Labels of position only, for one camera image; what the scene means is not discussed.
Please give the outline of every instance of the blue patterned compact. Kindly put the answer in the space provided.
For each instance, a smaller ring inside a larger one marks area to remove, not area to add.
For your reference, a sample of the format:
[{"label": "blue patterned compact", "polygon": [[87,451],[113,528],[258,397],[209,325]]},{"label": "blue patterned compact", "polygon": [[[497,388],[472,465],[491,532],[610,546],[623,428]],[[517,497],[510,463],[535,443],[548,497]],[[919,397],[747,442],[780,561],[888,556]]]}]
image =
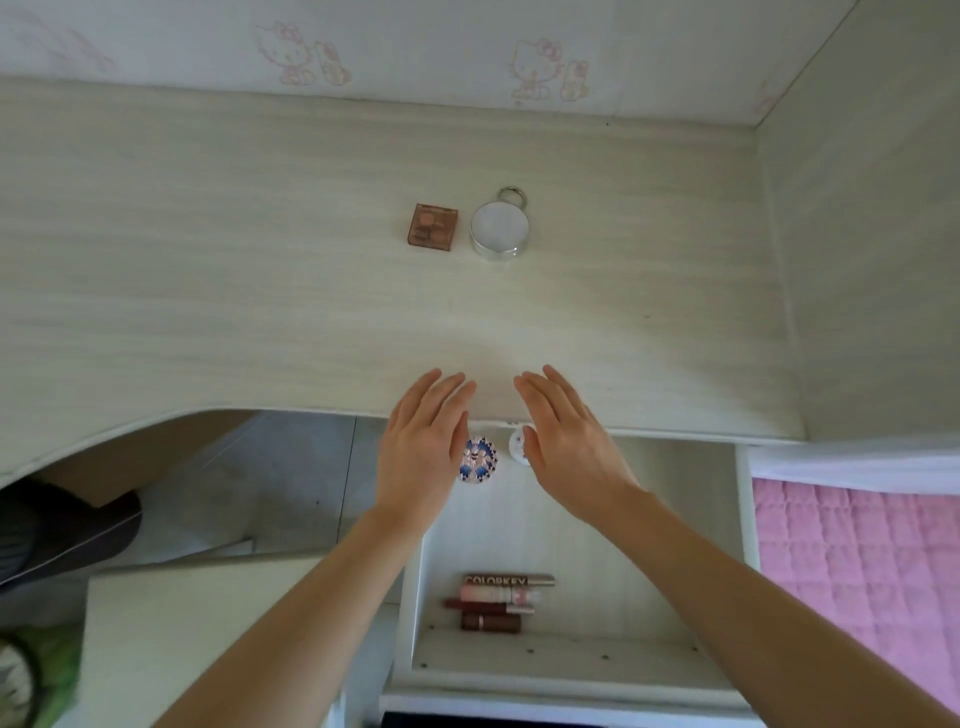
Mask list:
[{"label": "blue patterned compact", "polygon": [[460,479],[465,483],[482,483],[496,470],[496,448],[485,437],[471,436],[460,463]]}]

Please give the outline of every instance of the brown eyeshadow palette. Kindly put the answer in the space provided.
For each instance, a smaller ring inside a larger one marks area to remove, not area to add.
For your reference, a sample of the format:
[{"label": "brown eyeshadow palette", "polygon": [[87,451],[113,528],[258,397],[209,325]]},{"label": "brown eyeshadow palette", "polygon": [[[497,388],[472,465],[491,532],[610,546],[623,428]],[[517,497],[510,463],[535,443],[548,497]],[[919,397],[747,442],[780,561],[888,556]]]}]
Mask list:
[{"label": "brown eyeshadow palette", "polygon": [[421,248],[448,251],[453,244],[453,231],[457,227],[458,211],[448,207],[417,205],[410,223],[407,242]]}]

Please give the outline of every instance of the compact mirror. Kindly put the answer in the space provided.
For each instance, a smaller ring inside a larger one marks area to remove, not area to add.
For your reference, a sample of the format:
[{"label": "compact mirror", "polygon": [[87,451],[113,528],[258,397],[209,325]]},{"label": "compact mirror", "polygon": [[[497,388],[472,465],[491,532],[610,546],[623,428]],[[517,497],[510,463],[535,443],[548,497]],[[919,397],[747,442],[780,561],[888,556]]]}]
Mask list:
[{"label": "compact mirror", "polygon": [[470,218],[473,250],[488,260],[505,260],[519,255],[530,234],[530,219],[523,211],[525,207],[527,196],[523,190],[502,187],[496,193],[496,200],[481,206]]}]

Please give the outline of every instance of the left hand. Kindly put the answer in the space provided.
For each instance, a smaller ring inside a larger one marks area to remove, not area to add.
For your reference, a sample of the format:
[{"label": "left hand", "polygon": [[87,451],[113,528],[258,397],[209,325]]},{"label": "left hand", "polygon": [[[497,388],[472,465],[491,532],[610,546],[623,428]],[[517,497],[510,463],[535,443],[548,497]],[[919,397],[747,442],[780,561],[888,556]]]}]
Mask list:
[{"label": "left hand", "polygon": [[444,510],[453,489],[468,437],[467,406],[477,388],[474,381],[464,384],[464,374],[438,384],[441,374],[427,372],[396,403],[376,463],[374,508],[420,534]]}]

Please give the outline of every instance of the hello kitty print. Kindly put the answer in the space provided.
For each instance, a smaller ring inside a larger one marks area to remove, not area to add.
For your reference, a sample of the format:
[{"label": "hello kitty print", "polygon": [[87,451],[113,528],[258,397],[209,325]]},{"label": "hello kitty print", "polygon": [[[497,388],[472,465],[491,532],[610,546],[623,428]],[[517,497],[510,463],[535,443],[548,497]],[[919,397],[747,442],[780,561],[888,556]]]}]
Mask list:
[{"label": "hello kitty print", "polygon": [[542,37],[540,40],[518,40],[510,61],[510,75],[520,81],[513,97],[518,101],[543,101],[552,95],[550,83],[563,76],[560,98],[578,101],[589,94],[587,86],[588,63],[564,63],[564,49],[559,41]]},{"label": "hello kitty print", "polygon": [[304,42],[300,29],[294,23],[277,21],[270,28],[257,26],[256,39],[263,57],[282,69],[282,84],[316,83],[314,61],[319,63],[328,84],[340,86],[350,83],[350,72],[340,63],[340,55],[333,43],[317,41],[311,48]]}]

